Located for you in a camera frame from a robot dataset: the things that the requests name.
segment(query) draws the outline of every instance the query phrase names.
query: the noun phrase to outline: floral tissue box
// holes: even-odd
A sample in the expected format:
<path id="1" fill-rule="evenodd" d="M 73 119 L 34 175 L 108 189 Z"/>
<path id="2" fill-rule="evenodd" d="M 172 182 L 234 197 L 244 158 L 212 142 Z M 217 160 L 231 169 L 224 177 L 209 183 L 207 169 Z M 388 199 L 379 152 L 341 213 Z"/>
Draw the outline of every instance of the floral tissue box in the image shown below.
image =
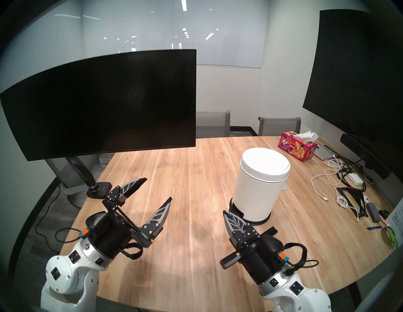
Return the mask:
<path id="1" fill-rule="evenodd" d="M 316 143 L 307 144 L 305 141 L 294 137 L 294 135 L 296 133 L 293 131 L 283 132 L 278 147 L 300 161 L 311 159 L 318 145 Z"/>

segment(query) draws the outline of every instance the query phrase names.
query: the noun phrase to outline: white trash can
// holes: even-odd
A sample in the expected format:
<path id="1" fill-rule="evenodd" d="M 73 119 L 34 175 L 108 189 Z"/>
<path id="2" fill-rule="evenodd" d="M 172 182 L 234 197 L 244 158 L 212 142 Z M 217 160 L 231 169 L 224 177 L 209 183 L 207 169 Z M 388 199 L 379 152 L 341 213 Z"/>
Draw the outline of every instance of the white trash can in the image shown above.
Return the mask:
<path id="1" fill-rule="evenodd" d="M 240 217 L 252 225 L 265 223 L 289 171 L 290 162 L 279 152 L 262 147 L 246 150 L 241 158 L 230 211 L 241 214 Z"/>

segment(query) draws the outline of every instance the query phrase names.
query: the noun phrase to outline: wood grain surface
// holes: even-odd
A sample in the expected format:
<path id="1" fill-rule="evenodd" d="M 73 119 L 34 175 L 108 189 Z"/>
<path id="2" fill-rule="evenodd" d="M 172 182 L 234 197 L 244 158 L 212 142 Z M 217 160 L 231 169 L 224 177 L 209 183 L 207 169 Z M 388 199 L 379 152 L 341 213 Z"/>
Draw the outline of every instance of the wood grain surface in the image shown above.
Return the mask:
<path id="1" fill-rule="evenodd" d="M 279 137 L 230 137 L 196 140 L 196 147 L 117 153 L 99 178 L 113 187 L 141 177 L 147 182 L 126 200 L 123 211 L 143 225 L 172 196 L 171 209 L 150 248 L 138 260 L 118 255 L 100 273 L 98 295 L 124 304 L 158 311 L 264 311 L 268 309 L 258 287 L 242 265 L 223 270 L 219 261 L 234 251 L 225 230 L 222 211 L 228 210 L 245 150 L 266 147 L 285 155 L 291 163 L 286 184 L 260 233 L 274 226 L 283 244 L 297 242 L 308 249 L 308 259 L 319 265 L 300 269 L 305 286 L 326 293 L 341 289 L 378 266 L 392 251 L 381 239 L 371 218 L 359 223 L 350 209 L 335 201 L 330 185 L 316 179 L 319 193 L 311 186 L 312 172 L 326 166 L 313 157 L 306 162 L 280 150 Z M 367 186 L 365 194 L 378 209 L 392 206 L 379 191 Z M 101 200 L 87 199 L 73 227 L 84 228 L 90 215 L 105 210 Z M 77 236 L 71 231 L 67 240 Z M 65 244 L 61 254 L 71 252 Z M 300 248 L 286 250 L 296 263 Z"/>

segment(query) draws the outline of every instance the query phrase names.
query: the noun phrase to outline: whiteboard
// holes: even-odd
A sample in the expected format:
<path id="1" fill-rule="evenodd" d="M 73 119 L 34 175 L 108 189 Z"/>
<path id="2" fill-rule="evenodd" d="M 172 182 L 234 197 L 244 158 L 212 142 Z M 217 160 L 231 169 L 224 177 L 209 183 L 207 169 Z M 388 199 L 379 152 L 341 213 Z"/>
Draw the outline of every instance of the whiteboard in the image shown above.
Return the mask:
<path id="1" fill-rule="evenodd" d="M 88 0 L 82 9 L 86 57 L 196 49 L 198 64 L 262 65 L 267 0 Z"/>

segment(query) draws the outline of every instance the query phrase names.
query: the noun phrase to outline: power adapter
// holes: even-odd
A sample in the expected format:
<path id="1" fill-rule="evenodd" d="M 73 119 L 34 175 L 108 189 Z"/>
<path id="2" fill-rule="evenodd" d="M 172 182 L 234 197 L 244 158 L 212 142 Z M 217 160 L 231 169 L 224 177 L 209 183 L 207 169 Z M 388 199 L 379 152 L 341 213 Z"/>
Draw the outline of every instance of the power adapter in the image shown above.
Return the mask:
<path id="1" fill-rule="evenodd" d="M 358 174 L 348 174 L 348 177 L 355 185 L 362 185 L 364 183 L 364 181 L 361 180 Z"/>

